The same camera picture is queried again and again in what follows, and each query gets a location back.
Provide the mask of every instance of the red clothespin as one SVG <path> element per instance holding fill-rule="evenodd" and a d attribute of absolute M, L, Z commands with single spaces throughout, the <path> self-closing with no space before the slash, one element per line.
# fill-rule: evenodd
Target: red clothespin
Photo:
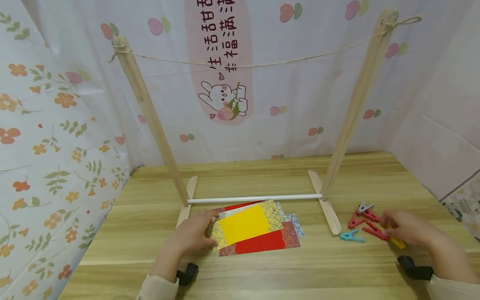
<path fill-rule="evenodd" d="M 380 219 L 370 210 L 364 211 L 363 213 L 360 214 L 360 216 L 365 217 L 372 222 L 376 222 L 376 223 L 380 222 Z"/>
<path fill-rule="evenodd" d="M 359 220 L 357 220 L 357 211 L 354 211 L 353 212 L 353 215 L 352 215 L 352 218 L 350 219 L 350 221 L 348 222 L 348 228 L 349 229 L 353 229 L 355 228 L 358 224 L 361 224 L 363 222 L 365 222 L 366 219 L 365 218 L 361 218 Z"/>
<path fill-rule="evenodd" d="M 367 227 L 363 227 L 361 230 L 366 231 L 371 235 L 378 237 L 381 240 L 388 241 L 388 237 L 382 234 L 382 230 L 380 228 L 372 224 L 370 221 L 367 221 L 366 223 L 368 226 L 370 226 L 371 229 Z"/>

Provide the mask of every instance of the pink banner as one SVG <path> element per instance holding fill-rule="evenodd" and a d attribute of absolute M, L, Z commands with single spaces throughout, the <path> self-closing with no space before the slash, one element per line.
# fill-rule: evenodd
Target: pink banner
<path fill-rule="evenodd" d="M 184 0 L 190 74 L 205 115 L 238 125 L 253 113 L 250 16 L 245 0 Z"/>

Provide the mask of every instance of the sleeve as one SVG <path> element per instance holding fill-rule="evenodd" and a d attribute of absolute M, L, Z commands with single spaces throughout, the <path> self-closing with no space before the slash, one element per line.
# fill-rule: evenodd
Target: sleeve
<path fill-rule="evenodd" d="M 478 300 L 480 285 L 432 276 L 427 283 L 427 291 L 432 300 Z"/>
<path fill-rule="evenodd" d="M 174 300 L 179 289 L 179 279 L 175 283 L 160 276 L 147 275 L 136 300 Z"/>

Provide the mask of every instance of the twine rope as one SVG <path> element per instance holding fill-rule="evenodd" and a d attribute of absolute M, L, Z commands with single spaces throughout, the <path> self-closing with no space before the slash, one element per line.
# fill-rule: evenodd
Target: twine rope
<path fill-rule="evenodd" d="M 394 30 L 395 28 L 397 28 L 399 25 L 413 24 L 413 23 L 419 22 L 419 21 L 421 21 L 421 20 L 422 20 L 422 16 L 416 15 L 416 16 L 410 17 L 410 18 L 405 19 L 405 20 L 400 21 L 400 22 L 385 23 L 385 25 L 386 25 L 386 27 L 387 27 L 387 30 L 385 30 L 384 32 L 379 33 L 379 34 L 376 34 L 376 35 L 373 35 L 373 36 L 371 36 L 371 37 L 368 37 L 368 38 L 366 38 L 366 39 L 364 39 L 364 40 L 362 40 L 362 41 L 360 41 L 360 42 L 358 42 L 358 43 L 356 43 L 356 44 L 353 44 L 353 45 L 350 45 L 350 46 L 347 46 L 347 47 L 344 47 L 344 48 L 341 48 L 341 49 L 338 49 L 338 50 L 335 50 L 335 51 L 332 51 L 332 52 L 327 52 L 327 53 L 322 53 L 322 54 L 316 54 L 316 55 L 307 56 L 307 57 L 303 57 L 303 58 L 299 58 L 299 59 L 294 59 L 294 60 L 273 62 L 273 63 L 264 63 L 264 64 L 246 65 L 246 66 L 233 66 L 233 65 L 224 66 L 224 65 L 215 65 L 215 67 L 219 67 L 219 68 L 257 68 L 257 67 L 266 67 L 266 66 L 276 66 L 276 65 L 281 65 L 281 64 L 286 64 L 286 63 L 301 61 L 301 60 L 310 60 L 310 59 L 314 59 L 314 58 L 318 58 L 318 57 L 322 57 L 322 56 L 334 54 L 334 53 L 337 53 L 337 52 L 341 52 L 341 51 L 344 51 L 344 50 L 347 50 L 347 49 L 356 47 L 356 46 L 358 46 L 358 45 L 360 45 L 360 44 L 363 44 L 363 43 L 371 40 L 371 39 L 374 38 L 374 37 L 386 35 L 387 33 L 391 32 L 392 30 Z M 114 46 L 114 47 L 116 47 L 116 48 L 124 48 L 125 46 Z M 183 61 L 183 60 L 161 59 L 161 58 L 157 58 L 157 57 L 153 57 L 153 56 L 148 56 L 148 55 L 142 55 L 142 54 L 138 54 L 138 53 L 134 53 L 134 52 L 130 52 L 130 51 L 116 51 L 116 52 L 112 55 L 112 58 L 111 58 L 108 62 L 112 62 L 113 60 L 115 60 L 115 56 L 116 56 L 117 54 L 119 54 L 119 53 L 132 54 L 132 55 L 135 55 L 135 56 L 143 57 L 143 58 L 146 58 L 146 59 L 152 59 L 152 60 L 161 60 L 161 61 L 176 62 L 176 63 L 186 63 L 186 64 L 190 64 L 190 65 L 200 65 L 200 66 L 208 66 L 208 67 L 211 67 L 211 66 L 212 66 L 211 64 L 202 63 L 202 62 L 192 62 L 192 61 Z"/>

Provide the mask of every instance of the person's left hand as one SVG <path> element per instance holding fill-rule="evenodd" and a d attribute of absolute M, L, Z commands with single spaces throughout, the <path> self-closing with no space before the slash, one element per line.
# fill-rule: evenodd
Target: person's left hand
<path fill-rule="evenodd" d="M 217 242 L 205 237 L 205 230 L 214 216 L 219 217 L 218 213 L 213 210 L 195 213 L 177 227 L 166 245 L 176 248 L 182 255 L 203 248 L 215 247 Z"/>

